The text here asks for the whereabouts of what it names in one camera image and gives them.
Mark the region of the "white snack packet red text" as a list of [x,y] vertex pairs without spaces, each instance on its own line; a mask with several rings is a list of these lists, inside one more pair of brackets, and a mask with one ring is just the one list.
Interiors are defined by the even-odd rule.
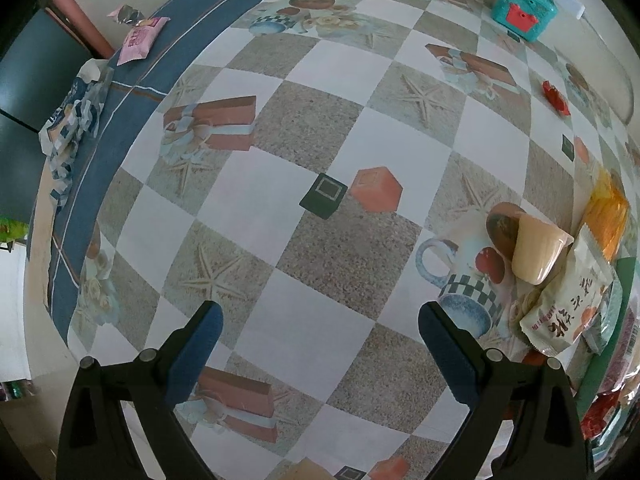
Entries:
[[557,356],[588,327],[612,281],[612,266],[583,224],[559,273],[521,319],[522,333],[538,352]]

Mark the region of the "beige jelly cup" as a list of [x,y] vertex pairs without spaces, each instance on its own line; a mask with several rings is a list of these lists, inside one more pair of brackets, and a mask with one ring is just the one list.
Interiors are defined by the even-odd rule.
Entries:
[[574,237],[555,224],[521,214],[512,257],[513,274],[528,284],[541,284],[562,250],[573,242]]

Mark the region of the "red crinkled snack bag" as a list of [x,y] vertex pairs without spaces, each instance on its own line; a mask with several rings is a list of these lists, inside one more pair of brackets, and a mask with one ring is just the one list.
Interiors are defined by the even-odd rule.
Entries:
[[610,426],[614,416],[622,408],[628,408],[637,396],[638,391],[623,393],[622,390],[597,396],[580,423],[584,438],[593,440],[600,437],[604,430]]

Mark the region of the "green bean biscuit packet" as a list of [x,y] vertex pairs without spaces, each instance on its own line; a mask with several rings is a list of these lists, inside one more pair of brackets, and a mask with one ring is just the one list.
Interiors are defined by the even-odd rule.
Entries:
[[602,350],[591,358],[574,397],[579,419],[584,418],[605,381],[606,372],[623,333],[627,312],[631,311],[634,316],[639,315],[638,265],[638,260],[634,257],[619,258],[615,263],[616,280],[608,302],[608,306],[613,307],[615,315],[602,318],[603,331],[608,340]]

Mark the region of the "orange snack packet with barcode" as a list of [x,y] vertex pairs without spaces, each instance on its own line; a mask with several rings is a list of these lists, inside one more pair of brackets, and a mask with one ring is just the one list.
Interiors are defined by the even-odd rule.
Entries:
[[612,262],[626,229],[629,203],[626,195],[604,168],[600,168],[582,222],[591,231],[606,261]]

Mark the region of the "small red candy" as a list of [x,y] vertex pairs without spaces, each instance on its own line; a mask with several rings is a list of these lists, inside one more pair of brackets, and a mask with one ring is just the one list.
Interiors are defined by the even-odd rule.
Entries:
[[542,94],[552,108],[561,116],[570,117],[570,108],[561,92],[548,80],[541,84]]

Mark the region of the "checkered printed tablecloth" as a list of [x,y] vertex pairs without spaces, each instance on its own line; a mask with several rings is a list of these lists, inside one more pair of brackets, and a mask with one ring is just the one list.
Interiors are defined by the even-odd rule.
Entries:
[[75,358],[110,365],[216,301],[224,328],[175,408],[216,477],[425,477],[468,410],[424,347],[422,304],[533,358],[514,220],[574,232],[600,168],[629,203],[618,255],[638,255],[639,92],[588,21],[529,42],[482,0],[160,14],[81,144],[48,310]]

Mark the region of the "blue white crumpled cloth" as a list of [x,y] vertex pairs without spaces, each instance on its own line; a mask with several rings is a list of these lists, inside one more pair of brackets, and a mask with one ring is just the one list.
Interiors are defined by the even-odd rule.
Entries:
[[81,66],[62,103],[38,133],[53,179],[50,199],[55,210],[61,209],[70,196],[74,163],[82,139],[96,136],[98,132],[113,73],[107,60],[90,58]]

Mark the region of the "small pink wrapper packet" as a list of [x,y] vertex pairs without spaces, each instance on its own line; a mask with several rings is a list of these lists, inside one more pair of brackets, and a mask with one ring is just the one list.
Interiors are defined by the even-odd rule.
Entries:
[[117,65],[144,60],[151,51],[157,36],[170,21],[166,16],[147,18],[134,26],[125,37],[120,49]]

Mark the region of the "teal toy basket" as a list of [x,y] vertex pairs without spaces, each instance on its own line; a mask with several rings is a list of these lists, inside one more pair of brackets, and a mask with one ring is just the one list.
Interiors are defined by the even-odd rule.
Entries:
[[526,41],[533,42],[558,14],[553,0],[496,0],[491,18]]

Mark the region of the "pink rolled mat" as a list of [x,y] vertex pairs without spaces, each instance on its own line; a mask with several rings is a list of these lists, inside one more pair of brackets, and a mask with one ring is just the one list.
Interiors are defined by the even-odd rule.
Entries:
[[70,21],[80,33],[83,40],[88,42],[93,50],[101,55],[101,58],[110,58],[114,49],[106,38],[94,26],[88,15],[81,9],[76,0],[52,0],[58,10]]

